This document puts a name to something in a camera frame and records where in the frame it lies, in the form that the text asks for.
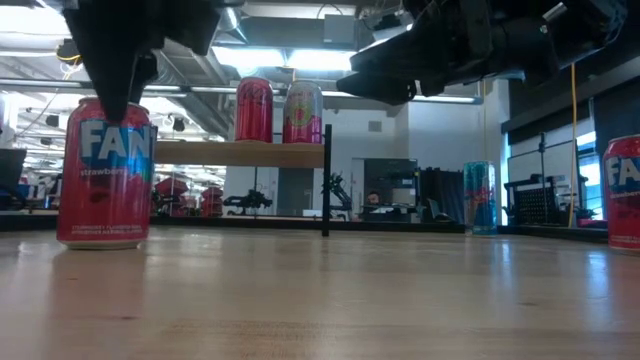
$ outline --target yellow cable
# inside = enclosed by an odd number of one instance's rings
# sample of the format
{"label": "yellow cable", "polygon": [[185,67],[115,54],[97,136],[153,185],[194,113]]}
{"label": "yellow cable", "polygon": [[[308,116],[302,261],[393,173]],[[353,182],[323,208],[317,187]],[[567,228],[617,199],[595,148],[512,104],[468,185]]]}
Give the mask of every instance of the yellow cable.
{"label": "yellow cable", "polygon": [[489,160],[488,151],[487,151],[487,80],[482,80],[482,111],[483,115],[483,126],[484,126],[484,160]]}
{"label": "yellow cable", "polygon": [[71,60],[80,59],[80,55],[72,56],[72,57],[69,57],[69,58],[65,58],[65,57],[57,56],[57,55],[56,55],[56,57],[58,58],[58,60],[62,60],[62,61],[71,61]]}
{"label": "yellow cable", "polygon": [[578,99],[576,97],[576,65],[571,64],[571,101],[573,103],[573,137],[571,141],[571,206],[569,207],[569,227],[573,225],[574,188],[576,180],[576,127],[578,126]]}

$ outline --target blue can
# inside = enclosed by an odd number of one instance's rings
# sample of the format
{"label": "blue can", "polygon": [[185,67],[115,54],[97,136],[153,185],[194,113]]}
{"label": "blue can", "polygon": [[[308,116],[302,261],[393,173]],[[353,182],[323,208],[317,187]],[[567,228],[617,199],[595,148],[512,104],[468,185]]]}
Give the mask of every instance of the blue can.
{"label": "blue can", "polygon": [[496,235],[496,173],[490,161],[464,164],[464,205],[467,234]]}

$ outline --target fanta logo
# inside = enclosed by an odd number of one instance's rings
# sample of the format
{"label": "fanta logo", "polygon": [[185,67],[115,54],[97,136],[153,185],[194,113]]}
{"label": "fanta logo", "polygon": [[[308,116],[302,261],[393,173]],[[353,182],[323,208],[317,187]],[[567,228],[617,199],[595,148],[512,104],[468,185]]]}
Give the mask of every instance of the fanta logo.
{"label": "fanta logo", "polygon": [[88,169],[126,168],[129,174],[150,177],[155,139],[152,131],[149,125],[129,128],[100,119],[85,120],[80,124],[80,158]]}
{"label": "fanta logo", "polygon": [[606,160],[607,180],[614,193],[640,189],[640,158],[612,157]]}
{"label": "fanta logo", "polygon": [[109,126],[102,120],[87,120],[80,125],[82,157],[106,160],[110,156],[148,158],[151,151],[151,129]]}

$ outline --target black shelf leg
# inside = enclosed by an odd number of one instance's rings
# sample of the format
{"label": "black shelf leg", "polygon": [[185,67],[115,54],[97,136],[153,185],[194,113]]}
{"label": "black shelf leg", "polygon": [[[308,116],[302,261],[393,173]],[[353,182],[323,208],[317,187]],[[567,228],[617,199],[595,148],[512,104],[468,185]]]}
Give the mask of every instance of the black shelf leg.
{"label": "black shelf leg", "polygon": [[331,218],[331,125],[324,127],[324,173],[322,177],[322,236],[329,236],[329,222]]}

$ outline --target black stand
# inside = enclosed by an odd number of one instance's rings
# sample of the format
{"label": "black stand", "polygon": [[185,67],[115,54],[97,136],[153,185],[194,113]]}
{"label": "black stand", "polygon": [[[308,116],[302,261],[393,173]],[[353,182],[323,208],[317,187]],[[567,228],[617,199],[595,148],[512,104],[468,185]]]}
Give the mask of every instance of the black stand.
{"label": "black stand", "polygon": [[540,166],[542,170],[542,196],[544,200],[544,222],[545,224],[549,223],[549,209],[547,209],[547,187],[544,176],[544,151],[546,150],[547,143],[545,142],[545,133],[540,133],[540,144],[538,144],[538,152],[540,153]]}
{"label": "black stand", "polygon": [[331,218],[331,125],[324,127],[324,173],[322,179],[322,236],[329,236]]}

